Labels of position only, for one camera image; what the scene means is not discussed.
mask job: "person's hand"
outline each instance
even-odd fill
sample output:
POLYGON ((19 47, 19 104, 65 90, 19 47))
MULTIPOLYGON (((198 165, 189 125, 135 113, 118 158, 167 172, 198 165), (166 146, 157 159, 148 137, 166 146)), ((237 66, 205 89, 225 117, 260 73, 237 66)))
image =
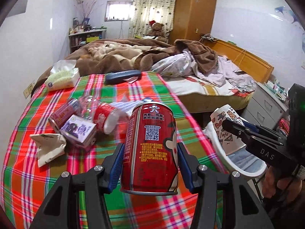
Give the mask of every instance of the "person's hand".
MULTIPOLYGON (((273 172, 273 167, 271 166, 267 171, 265 175, 265 179, 263 181, 263 196, 266 198, 271 198, 275 192, 275 177, 273 172)), ((281 190, 284 190, 289 182, 291 181, 291 177, 280 179, 277 182, 277 187, 281 190)), ((295 179, 290 186, 287 189, 287 197, 286 201, 288 203, 294 201, 294 199, 298 196, 298 194, 301 192, 302 189, 302 181, 300 179, 295 179)))

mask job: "qr code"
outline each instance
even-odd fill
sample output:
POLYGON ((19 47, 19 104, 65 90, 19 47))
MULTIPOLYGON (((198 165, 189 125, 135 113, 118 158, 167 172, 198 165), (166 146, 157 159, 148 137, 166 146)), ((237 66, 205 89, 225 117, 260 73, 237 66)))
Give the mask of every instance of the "qr code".
POLYGON ((145 140, 159 140, 159 129, 146 128, 145 140))

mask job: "red hat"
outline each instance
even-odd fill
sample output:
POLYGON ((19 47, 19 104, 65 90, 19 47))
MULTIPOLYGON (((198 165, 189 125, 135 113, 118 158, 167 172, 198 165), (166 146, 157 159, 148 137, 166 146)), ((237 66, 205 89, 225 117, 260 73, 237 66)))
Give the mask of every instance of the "red hat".
POLYGON ((150 24, 150 26, 152 27, 153 26, 153 24, 155 24, 156 23, 156 21, 155 20, 152 20, 152 21, 150 21, 149 22, 149 24, 150 24))

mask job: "tissue box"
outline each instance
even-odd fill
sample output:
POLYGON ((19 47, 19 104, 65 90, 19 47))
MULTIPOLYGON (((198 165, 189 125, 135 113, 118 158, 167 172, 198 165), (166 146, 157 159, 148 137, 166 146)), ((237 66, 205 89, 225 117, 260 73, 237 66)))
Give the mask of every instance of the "tissue box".
POLYGON ((59 60, 50 70, 50 76, 45 81, 48 91, 75 87, 80 78, 76 60, 59 60))
POLYGON ((48 91, 73 88, 76 86, 79 78, 80 74, 78 68, 74 68, 73 70, 62 70, 50 75, 45 81, 45 86, 48 91))
POLYGON ((88 150, 96 141, 96 124, 72 115, 60 129, 60 133, 73 145, 88 150))

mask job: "tissue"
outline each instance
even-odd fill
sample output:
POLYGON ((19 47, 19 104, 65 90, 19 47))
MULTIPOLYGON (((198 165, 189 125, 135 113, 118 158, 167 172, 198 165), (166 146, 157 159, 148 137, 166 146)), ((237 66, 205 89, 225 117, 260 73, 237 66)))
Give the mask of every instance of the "tissue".
POLYGON ((76 60, 60 60, 54 64, 50 76, 45 81, 48 91, 75 87, 80 78, 76 60))
POLYGON ((37 151, 38 167, 41 167, 53 159, 65 154, 66 140, 59 133, 30 134, 34 140, 37 151))

